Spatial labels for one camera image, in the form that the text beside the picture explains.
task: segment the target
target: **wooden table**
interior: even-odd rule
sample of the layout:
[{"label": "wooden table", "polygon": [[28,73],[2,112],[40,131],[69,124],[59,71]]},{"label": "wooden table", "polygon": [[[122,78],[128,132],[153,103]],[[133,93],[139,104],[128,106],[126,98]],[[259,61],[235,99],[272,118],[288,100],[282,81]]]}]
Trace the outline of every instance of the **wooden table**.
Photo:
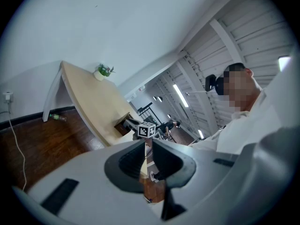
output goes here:
[{"label": "wooden table", "polygon": [[[48,120],[61,77],[81,118],[104,146],[132,141],[133,131],[122,136],[114,126],[128,112],[134,119],[142,119],[119,93],[116,85],[107,79],[98,81],[92,73],[65,61],[61,62],[60,70],[49,90],[43,121]],[[147,175],[146,161],[142,166],[142,173]]]}]

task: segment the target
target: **white pot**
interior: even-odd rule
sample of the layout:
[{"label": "white pot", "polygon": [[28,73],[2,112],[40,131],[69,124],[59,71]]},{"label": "white pot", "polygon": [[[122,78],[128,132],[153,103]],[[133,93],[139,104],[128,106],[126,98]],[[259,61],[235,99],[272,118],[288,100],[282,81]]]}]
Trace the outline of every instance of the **white pot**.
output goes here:
[{"label": "white pot", "polygon": [[99,80],[102,81],[104,79],[105,76],[103,76],[98,70],[94,72],[94,77]]}]

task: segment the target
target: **wall outlet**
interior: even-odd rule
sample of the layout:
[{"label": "wall outlet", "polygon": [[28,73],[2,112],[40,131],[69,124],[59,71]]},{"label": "wall outlet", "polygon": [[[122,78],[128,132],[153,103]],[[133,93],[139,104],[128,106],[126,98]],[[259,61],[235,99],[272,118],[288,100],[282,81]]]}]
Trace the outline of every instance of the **wall outlet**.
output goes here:
[{"label": "wall outlet", "polygon": [[14,101],[12,92],[4,92],[3,93],[3,101],[4,103],[12,103]]}]

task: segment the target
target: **potted plant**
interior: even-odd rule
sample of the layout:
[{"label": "potted plant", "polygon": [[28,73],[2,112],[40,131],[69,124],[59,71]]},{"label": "potted plant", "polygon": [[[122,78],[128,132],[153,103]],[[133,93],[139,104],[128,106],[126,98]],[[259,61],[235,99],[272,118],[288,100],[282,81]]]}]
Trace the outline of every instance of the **potted plant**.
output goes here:
[{"label": "potted plant", "polygon": [[108,66],[105,66],[104,64],[100,63],[100,65],[97,67],[96,71],[94,72],[94,77],[102,81],[104,77],[108,77],[111,73],[114,73],[113,67],[110,69]]}]

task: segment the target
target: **plastic bottle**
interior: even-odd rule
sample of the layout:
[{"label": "plastic bottle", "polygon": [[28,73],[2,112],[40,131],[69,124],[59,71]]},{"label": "plastic bottle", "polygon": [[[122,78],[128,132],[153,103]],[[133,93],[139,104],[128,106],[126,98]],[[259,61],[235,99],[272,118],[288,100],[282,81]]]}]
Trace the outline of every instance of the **plastic bottle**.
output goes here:
[{"label": "plastic bottle", "polygon": [[61,120],[61,121],[64,121],[64,122],[67,121],[66,117],[62,117],[62,116],[59,116],[57,114],[50,114],[49,117],[51,117],[51,118],[53,118],[55,120]]}]

